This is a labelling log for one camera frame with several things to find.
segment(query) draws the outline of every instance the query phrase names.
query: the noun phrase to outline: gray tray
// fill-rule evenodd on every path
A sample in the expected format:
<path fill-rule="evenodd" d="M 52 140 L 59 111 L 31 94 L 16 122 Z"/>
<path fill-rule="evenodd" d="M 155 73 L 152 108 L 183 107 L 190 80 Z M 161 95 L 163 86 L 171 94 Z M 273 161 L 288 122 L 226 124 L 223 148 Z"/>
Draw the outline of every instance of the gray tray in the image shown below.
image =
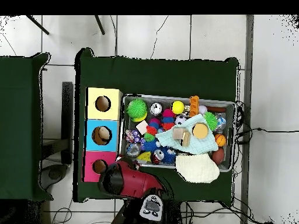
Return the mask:
<path fill-rule="evenodd" d="M 163 97 L 163 96 L 151 96 L 151 95 L 144 95 L 144 94 L 125 94 L 122 99 L 122 107 L 121 112 L 123 113 L 121 117 L 121 124 L 120 124 L 120 137 L 121 141 L 119 142 L 119 151 L 121 155 L 126 155 L 126 145 L 127 141 L 125 139 L 125 130 L 133 130 L 136 129 L 137 122 L 131 121 L 130 117 L 128 116 L 126 109 L 130 101 L 141 98 L 147 104 L 147 117 L 146 122 L 149 122 L 151 118 L 154 116 L 150 112 L 150 107 L 152 103 L 160 103 L 162 105 L 162 109 L 168 109 L 171 107 L 171 104 L 175 100 L 180 100 L 184 104 L 189 104 L 189 98 L 177 98 L 177 97 Z M 223 117 L 226 119 L 227 124 L 223 130 L 223 135 L 227 138 L 227 143 L 223 146 L 224 149 L 224 160 L 218 166 L 220 172 L 228 172 L 232 169 L 232 161 L 234 157 L 234 145 L 235 145 L 235 131 L 236 131 L 236 120 L 237 120 L 237 111 L 236 111 L 236 104 L 230 101 L 216 101 L 216 100 L 203 100 L 200 99 L 200 104 L 210 107 L 225 107 L 226 112 L 223 114 Z M 175 164 L 152 164 L 145 161 L 138 161 L 142 166 L 151 166 L 151 167 L 163 167 L 163 168 L 170 168 L 175 169 Z"/>

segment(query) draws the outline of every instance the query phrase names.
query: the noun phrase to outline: pink box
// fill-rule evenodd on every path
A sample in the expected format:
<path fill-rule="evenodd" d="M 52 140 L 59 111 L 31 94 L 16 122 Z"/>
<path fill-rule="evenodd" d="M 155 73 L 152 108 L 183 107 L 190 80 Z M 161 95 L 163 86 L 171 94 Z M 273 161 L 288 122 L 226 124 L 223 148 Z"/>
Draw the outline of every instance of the pink box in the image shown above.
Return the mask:
<path fill-rule="evenodd" d="M 104 160 L 108 165 L 112 164 L 116 160 L 116 152 L 109 151 L 86 151 L 84 167 L 84 178 L 83 182 L 98 182 L 100 174 L 93 171 L 93 163 L 96 160 Z"/>

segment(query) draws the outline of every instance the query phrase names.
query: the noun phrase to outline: orange ball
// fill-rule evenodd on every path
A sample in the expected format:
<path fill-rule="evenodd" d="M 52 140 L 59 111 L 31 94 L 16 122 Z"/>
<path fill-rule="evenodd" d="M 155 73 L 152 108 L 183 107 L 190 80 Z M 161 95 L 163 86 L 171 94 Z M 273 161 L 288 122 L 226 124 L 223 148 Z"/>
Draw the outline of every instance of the orange ball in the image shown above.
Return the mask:
<path fill-rule="evenodd" d="M 222 147 L 227 142 L 227 139 L 222 134 L 216 134 L 215 135 L 215 141 L 219 147 Z"/>

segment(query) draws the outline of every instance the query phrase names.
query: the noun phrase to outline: pink ball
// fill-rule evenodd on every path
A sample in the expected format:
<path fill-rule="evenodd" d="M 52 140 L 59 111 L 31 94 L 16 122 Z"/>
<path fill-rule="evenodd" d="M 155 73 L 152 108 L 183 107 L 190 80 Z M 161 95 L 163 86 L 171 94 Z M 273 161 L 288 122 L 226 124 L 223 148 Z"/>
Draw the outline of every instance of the pink ball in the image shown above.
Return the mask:
<path fill-rule="evenodd" d="M 149 124 L 152 123 L 152 122 L 155 122 L 155 123 L 157 123 L 158 125 L 161 125 L 160 120 L 157 119 L 157 118 L 152 118 L 152 119 L 149 121 Z"/>
<path fill-rule="evenodd" d="M 165 109 L 164 112 L 162 113 L 163 117 L 172 117 L 175 118 L 176 115 L 173 113 L 171 109 Z"/>

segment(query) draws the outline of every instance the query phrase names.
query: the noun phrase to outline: yellow box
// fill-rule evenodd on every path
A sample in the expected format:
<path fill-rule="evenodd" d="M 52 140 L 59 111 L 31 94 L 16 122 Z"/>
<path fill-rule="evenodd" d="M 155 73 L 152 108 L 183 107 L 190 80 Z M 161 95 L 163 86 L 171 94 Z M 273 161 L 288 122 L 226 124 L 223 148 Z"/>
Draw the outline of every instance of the yellow box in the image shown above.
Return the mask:
<path fill-rule="evenodd" d="M 91 120 L 119 120 L 122 96 L 122 92 L 118 89 L 89 87 L 86 95 L 87 118 Z"/>

